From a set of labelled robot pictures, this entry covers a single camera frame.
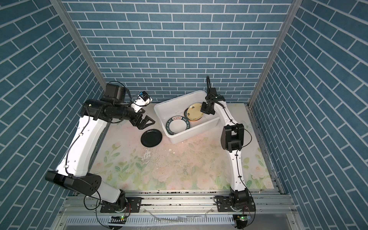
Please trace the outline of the cream yellow plate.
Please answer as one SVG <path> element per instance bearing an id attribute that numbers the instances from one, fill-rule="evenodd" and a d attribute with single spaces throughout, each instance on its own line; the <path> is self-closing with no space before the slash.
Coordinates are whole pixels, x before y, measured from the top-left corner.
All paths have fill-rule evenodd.
<path id="1" fill-rule="evenodd" d="M 202 103 L 194 103 L 188 108 L 188 118 L 190 121 L 200 120 L 204 113 L 200 111 Z"/>

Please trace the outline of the black round plate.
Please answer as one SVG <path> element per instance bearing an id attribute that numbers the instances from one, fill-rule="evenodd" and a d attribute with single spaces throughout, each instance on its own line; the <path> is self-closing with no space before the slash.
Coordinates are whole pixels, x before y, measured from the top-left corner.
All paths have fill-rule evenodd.
<path id="1" fill-rule="evenodd" d="M 153 148 L 161 143 L 163 135 L 158 129 L 150 129 L 145 131 L 141 136 L 141 143 L 147 148 Z"/>

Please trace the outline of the green rim plate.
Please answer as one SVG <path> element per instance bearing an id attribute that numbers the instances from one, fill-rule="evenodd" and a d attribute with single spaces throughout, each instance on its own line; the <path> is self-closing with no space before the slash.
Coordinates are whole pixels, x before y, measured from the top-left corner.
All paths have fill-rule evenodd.
<path id="1" fill-rule="evenodd" d="M 190 129 L 190 122 L 183 116 L 174 116 L 166 122 L 165 129 L 168 134 L 175 135 Z"/>

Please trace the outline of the green patterned small plate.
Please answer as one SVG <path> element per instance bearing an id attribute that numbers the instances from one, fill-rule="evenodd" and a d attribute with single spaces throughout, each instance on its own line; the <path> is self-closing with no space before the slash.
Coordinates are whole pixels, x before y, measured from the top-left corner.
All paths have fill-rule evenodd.
<path id="1" fill-rule="evenodd" d="M 184 111 L 184 116 L 185 116 L 185 118 L 186 118 L 187 120 L 189 120 L 189 118 L 188 118 L 188 108 Z"/>

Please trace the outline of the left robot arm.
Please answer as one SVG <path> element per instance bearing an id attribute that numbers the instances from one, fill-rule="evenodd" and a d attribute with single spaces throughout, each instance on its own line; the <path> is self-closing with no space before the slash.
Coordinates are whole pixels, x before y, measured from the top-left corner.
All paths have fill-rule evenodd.
<path id="1" fill-rule="evenodd" d="M 48 171 L 45 179 L 62 188 L 98 199 L 118 210 L 127 205 L 125 193 L 105 182 L 99 175 L 89 172 L 90 163 L 99 149 L 99 141 L 114 119 L 129 121 L 143 130 L 155 122 L 144 116 L 144 107 L 152 102 L 145 92 L 125 102 L 129 90 L 116 81 L 108 83 L 101 99 L 88 99 L 82 105 L 78 128 L 68 150 L 56 170 Z"/>

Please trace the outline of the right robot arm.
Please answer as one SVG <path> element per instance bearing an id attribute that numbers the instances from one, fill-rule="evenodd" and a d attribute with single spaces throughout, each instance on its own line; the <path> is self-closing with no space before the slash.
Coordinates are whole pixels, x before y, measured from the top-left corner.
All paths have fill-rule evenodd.
<path id="1" fill-rule="evenodd" d="M 218 115 L 223 123 L 220 143 L 227 151 L 231 166 L 231 185 L 229 199 L 234 210 L 255 211 L 253 197 L 246 185 L 242 172 L 242 149 L 249 145 L 244 143 L 244 133 L 247 131 L 244 125 L 238 123 L 231 115 L 225 98 L 217 94 L 215 89 L 208 89 L 206 101 L 202 103 L 201 112 L 207 115 Z"/>

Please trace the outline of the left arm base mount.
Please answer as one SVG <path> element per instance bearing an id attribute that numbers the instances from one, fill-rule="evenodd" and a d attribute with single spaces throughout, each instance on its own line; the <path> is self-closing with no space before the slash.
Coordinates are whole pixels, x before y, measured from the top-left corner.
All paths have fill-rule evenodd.
<path id="1" fill-rule="evenodd" d="M 110 203 L 102 201 L 101 213 L 139 213 L 141 207 L 141 197 L 123 197 L 117 202 Z"/>

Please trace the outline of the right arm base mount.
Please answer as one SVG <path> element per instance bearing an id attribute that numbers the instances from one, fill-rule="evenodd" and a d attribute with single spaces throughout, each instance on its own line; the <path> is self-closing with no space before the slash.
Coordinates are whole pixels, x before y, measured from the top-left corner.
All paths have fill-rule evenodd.
<path id="1" fill-rule="evenodd" d="M 216 195 L 213 198 L 218 212 L 255 212 L 256 206 L 252 196 L 247 201 L 233 201 L 229 196 Z"/>

